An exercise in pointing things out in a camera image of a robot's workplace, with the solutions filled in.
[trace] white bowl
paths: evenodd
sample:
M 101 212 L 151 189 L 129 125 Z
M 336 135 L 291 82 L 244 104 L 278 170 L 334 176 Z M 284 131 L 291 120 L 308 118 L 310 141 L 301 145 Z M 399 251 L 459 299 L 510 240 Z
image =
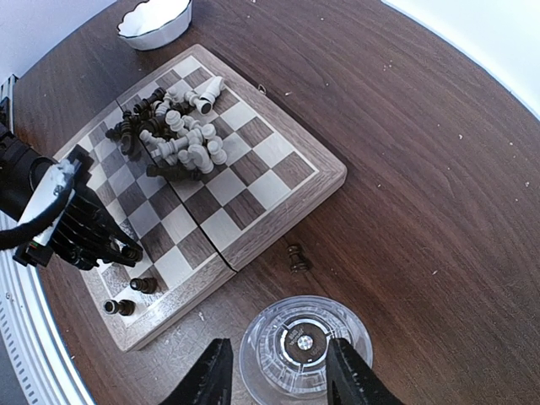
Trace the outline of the white bowl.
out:
M 150 0 L 124 16 L 118 36 L 131 48 L 149 51 L 171 43 L 191 23 L 192 0 Z

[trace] wooden table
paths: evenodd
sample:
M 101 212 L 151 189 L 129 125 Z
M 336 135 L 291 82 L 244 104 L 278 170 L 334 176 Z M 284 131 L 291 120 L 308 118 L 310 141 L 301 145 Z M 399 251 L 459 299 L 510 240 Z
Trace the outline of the wooden table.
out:
M 162 400 L 215 337 L 235 352 L 276 300 L 319 294 L 367 326 L 375 372 L 404 402 L 540 401 L 540 123 L 485 71 L 376 0 L 197 0 L 190 30 L 136 52 L 90 20 L 15 86 L 18 134 L 53 155 L 187 47 L 221 56 L 348 167 L 345 186 L 145 350 L 121 354 L 80 274 L 41 271 L 99 404 Z M 315 264 L 290 274 L 285 247 Z M 235 365 L 235 403 L 251 403 Z

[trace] chessboard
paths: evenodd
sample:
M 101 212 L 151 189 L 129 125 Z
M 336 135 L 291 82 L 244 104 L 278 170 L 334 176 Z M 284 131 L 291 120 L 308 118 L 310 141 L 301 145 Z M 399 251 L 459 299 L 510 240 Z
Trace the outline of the chessboard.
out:
M 158 87 L 201 94 L 214 76 L 225 89 L 207 115 L 227 153 L 200 180 L 147 177 L 154 147 L 136 143 L 129 157 L 105 137 L 109 128 Z M 345 166 L 265 94 L 197 45 L 182 52 L 122 94 L 55 156 L 75 144 L 94 159 L 89 187 L 121 228 L 144 249 L 134 268 L 101 265 L 84 281 L 121 350 L 139 349 L 223 285 L 330 197 Z M 158 291 L 141 294 L 131 278 L 153 277 Z M 132 300 L 131 316 L 109 316 L 106 300 Z

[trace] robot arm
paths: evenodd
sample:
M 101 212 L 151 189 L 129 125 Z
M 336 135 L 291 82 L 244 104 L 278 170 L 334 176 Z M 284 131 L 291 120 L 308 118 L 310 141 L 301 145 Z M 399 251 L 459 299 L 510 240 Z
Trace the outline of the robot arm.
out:
M 88 152 L 76 146 L 67 161 L 58 164 L 0 123 L 0 210 L 19 221 L 17 229 L 0 231 L 5 244 L 0 249 L 12 247 L 5 240 L 17 235 L 24 242 L 13 258 L 23 265 L 46 266 L 55 252 L 81 270 L 98 266 L 98 259 L 135 266 L 143 249 L 88 188 L 92 163 Z

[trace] white chess piece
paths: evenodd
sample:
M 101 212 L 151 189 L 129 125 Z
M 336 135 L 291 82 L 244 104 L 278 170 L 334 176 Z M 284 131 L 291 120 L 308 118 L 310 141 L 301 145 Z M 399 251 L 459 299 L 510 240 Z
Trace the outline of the white chess piece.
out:
M 201 100 L 201 96 L 194 91 L 187 91 L 184 94 L 184 100 L 191 106 L 196 107 L 197 111 L 204 116 L 212 110 L 212 104 L 208 100 Z
M 213 161 L 202 145 L 190 145 L 188 152 L 201 173 L 207 175 L 213 170 Z
M 185 149 L 189 146 L 189 139 L 187 138 L 171 139 L 169 142 L 158 143 L 156 146 L 157 146 L 157 149 L 153 150 L 150 153 L 150 155 L 153 158 L 161 157 L 162 159 L 166 160 L 168 156 L 171 156 L 172 154 L 174 154 L 177 161 L 178 156 L 176 155 L 181 149 Z
M 184 128 L 185 122 L 181 118 L 180 112 L 169 111 L 165 116 L 165 123 L 169 126 L 170 130 L 176 133 L 180 133 Z
M 225 89 L 225 79 L 221 76 L 216 76 L 210 83 L 208 87 L 201 94 L 201 100 L 207 100 L 213 106 L 216 102 L 216 99 L 221 95 L 221 92 Z
M 210 153 L 210 157 L 212 158 L 212 161 L 216 165 L 224 165 L 227 161 L 227 153 L 221 149 L 219 146 L 219 143 L 216 141 L 210 141 L 207 145 L 208 152 Z
M 155 146 L 158 143 L 165 143 L 165 140 L 163 138 L 155 138 L 152 133 L 150 133 L 150 131 L 146 129 L 143 129 L 138 137 L 147 145 Z
M 170 97 L 170 100 L 173 102 L 173 103 L 181 103 L 182 101 L 182 98 L 180 96 L 180 94 L 178 93 L 178 89 L 176 87 L 171 87 L 168 91 L 167 91 L 167 94 L 169 95 Z
M 195 170 L 197 168 L 197 165 L 195 165 L 195 162 L 193 162 L 189 152 L 187 152 L 185 149 L 178 152 L 178 160 L 188 170 Z
M 170 109 L 170 100 L 163 100 L 163 102 L 158 105 L 158 108 L 155 109 L 155 115 L 164 116 L 169 109 Z
M 192 129 L 187 133 L 186 137 L 189 139 L 190 145 L 202 145 L 203 144 L 203 135 L 198 128 Z

